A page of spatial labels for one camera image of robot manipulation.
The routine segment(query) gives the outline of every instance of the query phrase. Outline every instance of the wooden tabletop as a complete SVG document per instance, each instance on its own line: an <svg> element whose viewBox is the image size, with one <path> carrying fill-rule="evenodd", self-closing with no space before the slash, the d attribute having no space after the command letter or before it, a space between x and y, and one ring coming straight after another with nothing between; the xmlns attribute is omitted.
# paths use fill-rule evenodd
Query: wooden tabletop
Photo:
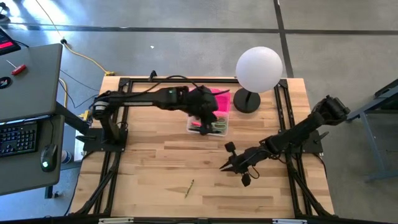
<svg viewBox="0 0 398 224"><path fill-rule="evenodd" d="M104 77L101 92L117 90L119 79ZM298 123L310 112L304 81L301 78L287 81ZM133 91L144 91L152 85L135 83ZM181 85L164 83L160 87ZM223 83L206 86L230 89L232 97L240 88L238 84ZM240 175L218 169L229 157L225 143L233 141L239 151L237 153L241 153L248 147L258 146L261 139L276 134L280 129L274 91L261 93L260 96L260 107L251 114L236 111L231 102L226 137L187 133L187 115L181 111L165 111L156 107L130 108L127 119L129 136L119 166L112 216L293 217L285 164L270 159L258 163L256 168L261 177L253 179L249 187L243 187ZM103 157L103 152L95 152L83 161L71 212L81 208L97 187ZM333 213L321 162L314 155L305 154L303 164L308 187L324 208ZM195 183L188 197L184 198L192 179ZM304 211L301 190L297 192L300 208Z"/></svg>

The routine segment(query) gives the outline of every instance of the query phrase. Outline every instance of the lamp base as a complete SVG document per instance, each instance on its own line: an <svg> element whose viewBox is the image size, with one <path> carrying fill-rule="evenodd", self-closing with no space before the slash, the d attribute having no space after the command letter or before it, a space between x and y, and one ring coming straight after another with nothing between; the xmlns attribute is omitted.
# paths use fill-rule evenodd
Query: lamp base
<svg viewBox="0 0 398 224"><path fill-rule="evenodd" d="M234 106L242 113L255 112L260 106L260 95L258 93L251 93L244 88L238 90L234 96Z"/></svg>

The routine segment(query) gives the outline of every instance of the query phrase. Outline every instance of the white sphere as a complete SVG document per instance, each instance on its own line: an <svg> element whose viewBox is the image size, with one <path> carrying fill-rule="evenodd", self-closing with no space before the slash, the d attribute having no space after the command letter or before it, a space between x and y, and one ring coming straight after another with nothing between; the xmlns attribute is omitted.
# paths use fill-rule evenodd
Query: white sphere
<svg viewBox="0 0 398 224"><path fill-rule="evenodd" d="M275 51L267 47L253 47L245 51L236 64L239 84L253 93L273 89L282 72L282 60Z"/></svg>

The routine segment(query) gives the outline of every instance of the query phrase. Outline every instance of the black bracket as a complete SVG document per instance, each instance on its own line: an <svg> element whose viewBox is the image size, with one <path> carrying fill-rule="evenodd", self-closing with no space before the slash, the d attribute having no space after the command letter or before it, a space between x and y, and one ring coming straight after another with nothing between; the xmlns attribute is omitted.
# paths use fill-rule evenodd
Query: black bracket
<svg viewBox="0 0 398 224"><path fill-rule="evenodd" d="M152 80L153 80L154 77L156 77L156 76L157 76L156 71L155 71L155 70L152 70L152 72L151 72L150 75L149 75L148 81L149 81L149 82L152 82Z"/></svg>
<svg viewBox="0 0 398 224"><path fill-rule="evenodd" d="M119 80L119 88L124 87L129 83L130 79L129 78L120 78Z"/></svg>
<svg viewBox="0 0 398 224"><path fill-rule="evenodd" d="M315 130L310 133L310 137L307 139L305 144L303 144L303 148L294 147L291 149L293 154L295 153L323 153L321 140L322 136L319 135L318 130Z"/></svg>
<svg viewBox="0 0 398 224"><path fill-rule="evenodd" d="M278 84L279 84L281 87L283 87L283 88L288 88L288 86L287 86L287 79L285 79L285 78L280 79Z"/></svg>
<svg viewBox="0 0 398 224"><path fill-rule="evenodd" d="M127 129L120 129L120 140L113 144L107 144L103 140L102 128L90 128L85 136L77 136L77 140L85 143L83 148L86 152L124 152L127 143Z"/></svg>

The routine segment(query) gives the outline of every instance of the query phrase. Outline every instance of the concrete floor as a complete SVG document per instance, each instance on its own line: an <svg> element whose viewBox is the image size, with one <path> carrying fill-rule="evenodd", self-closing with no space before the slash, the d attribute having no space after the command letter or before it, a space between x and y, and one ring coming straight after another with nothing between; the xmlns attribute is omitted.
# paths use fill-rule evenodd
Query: concrete floor
<svg viewBox="0 0 398 224"><path fill-rule="evenodd" d="M6 32L28 45L59 42L35 1L4 1L13 23ZM73 48L94 57L120 75L234 76L239 56L263 45L283 55L273 0L40 0ZM389 30L390 35L287 34L292 74L305 79L310 104L325 95L339 97L352 110L397 78L398 2L395 0L280 0L285 29ZM96 32L71 31L82 26ZM230 28L239 32L115 32L118 27ZM103 72L92 63L63 52L62 69L99 89ZM80 103L96 92L61 74ZM59 91L58 100L63 100ZM89 103L71 111L83 112ZM364 183L376 170L359 121L321 128L333 206L345 218L398 222L398 179ZM63 215L70 203L78 169L64 170L55 187L65 196L44 200L44 189L0 197L0 220Z"/></svg>

